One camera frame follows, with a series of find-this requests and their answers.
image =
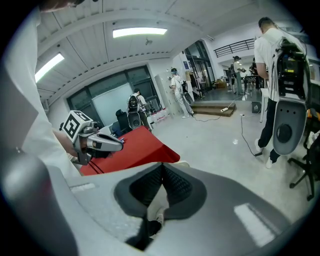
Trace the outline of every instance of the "ceiling light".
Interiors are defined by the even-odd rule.
[[[116,29],[113,31],[113,38],[119,38],[130,35],[164,35],[167,29],[164,28],[154,28],[154,27],[132,27],[132,28],[123,28]]]
[[[37,83],[50,69],[57,65],[60,61],[65,58],[59,53],[50,59],[40,70],[35,74],[35,82]]]

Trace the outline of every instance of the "black chair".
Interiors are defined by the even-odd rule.
[[[308,176],[309,178],[311,194],[307,196],[307,201],[310,201],[315,197],[314,177],[316,181],[318,181],[320,177],[320,136],[318,136],[318,138],[312,143],[310,149],[307,147],[307,142],[312,130],[313,123],[315,119],[318,119],[317,113],[314,109],[311,109],[311,114],[312,119],[308,127],[307,136],[303,143],[303,146],[306,149],[306,155],[303,157],[305,163],[300,162],[294,158],[290,158],[288,160],[288,163],[293,162],[305,171],[305,173],[299,178],[296,183],[290,183],[290,189],[293,189],[296,185],[298,185],[306,176]]]
[[[124,134],[127,134],[128,132],[131,132],[132,129],[129,126],[128,121],[128,115],[127,112],[123,112],[121,109],[119,109],[116,113],[116,118],[118,119],[120,129],[121,129],[121,136]]]

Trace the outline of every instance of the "wheel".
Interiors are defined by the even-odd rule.
[[[312,198],[314,198],[314,196],[311,194],[307,196],[306,200],[309,202]]]

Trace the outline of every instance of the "floor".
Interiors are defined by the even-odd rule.
[[[203,101],[233,101],[237,99],[237,101],[250,101],[250,102],[261,102],[261,92],[256,90],[255,88],[247,91],[246,95],[237,95],[232,91],[228,91],[226,88],[213,89],[208,91],[202,99],[197,99],[196,102]]]
[[[289,156],[281,156],[272,169],[266,169],[265,163],[272,149],[271,142],[262,156],[251,155],[241,136],[240,114],[245,114],[242,118],[243,135],[254,153],[254,141],[260,137],[266,117],[260,123],[260,115],[251,113],[249,102],[242,101],[238,105],[231,117],[221,117],[218,120],[202,122],[192,117],[167,118],[157,124],[153,134],[177,152],[181,160],[187,161],[192,168],[241,183],[274,205],[293,223],[304,216],[314,204],[314,199],[310,202],[306,199],[309,195],[309,182],[304,179],[294,189],[289,188],[289,184],[303,174],[299,167],[287,163]],[[203,121],[217,118],[204,114],[196,114],[195,117]],[[299,145],[292,156],[301,160],[304,154],[304,148]]]

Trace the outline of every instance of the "man in white shirt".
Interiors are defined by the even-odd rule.
[[[266,123],[262,130],[260,139],[256,139],[254,144],[258,152],[262,152],[266,147],[273,135],[274,121],[277,102],[279,101],[279,94],[275,90],[275,72],[273,55],[275,54],[272,50],[273,45],[281,40],[282,37],[286,37],[291,42],[295,43],[297,47],[305,54],[306,50],[301,42],[290,35],[287,32],[279,29],[278,26],[268,17],[263,17],[258,22],[259,28],[262,32],[262,36],[254,42],[254,57],[256,62],[256,69],[260,77],[269,81],[269,99],[266,113]],[[270,153],[270,157],[266,162],[266,167],[270,169],[280,155],[273,149]]]
[[[3,55],[4,68],[15,86],[38,111],[22,150],[41,159],[46,166],[58,167],[63,176],[77,177],[80,173],[70,162],[67,152],[76,156],[72,142],[59,131],[53,131],[40,101],[35,81],[38,56],[37,26],[40,11],[50,12],[64,7],[74,7],[84,0],[48,0],[43,2],[25,19],[8,45]]]
[[[171,86],[170,88],[174,90],[174,95],[176,100],[178,101],[182,111],[183,111],[183,119],[184,118],[189,118],[190,115],[186,109],[186,106],[184,104],[184,98],[182,95],[182,87],[181,87],[181,81],[182,79],[180,78],[180,76],[177,75],[177,69],[176,68],[172,68],[171,69],[171,73],[173,75],[172,79],[171,79]]]
[[[243,67],[241,67],[241,64],[239,63],[239,60],[241,60],[241,58],[239,58],[239,56],[234,56],[233,59],[234,59],[234,62],[233,62],[234,74],[235,74],[235,78],[236,78],[236,82],[237,82],[236,93],[237,94],[244,94],[244,91],[242,90],[240,72],[246,72],[246,70]]]
[[[134,89],[133,96],[135,96],[138,99],[139,104],[140,104],[140,109],[139,109],[139,112],[138,112],[138,114],[140,116],[140,120],[142,121],[143,126],[145,128],[147,128],[151,132],[151,129],[150,129],[150,126],[149,126],[149,123],[148,123],[148,118],[147,118],[147,115],[146,115],[146,111],[147,110],[146,110],[145,105],[147,103],[146,103],[145,98],[141,95],[139,88],[135,88]]]

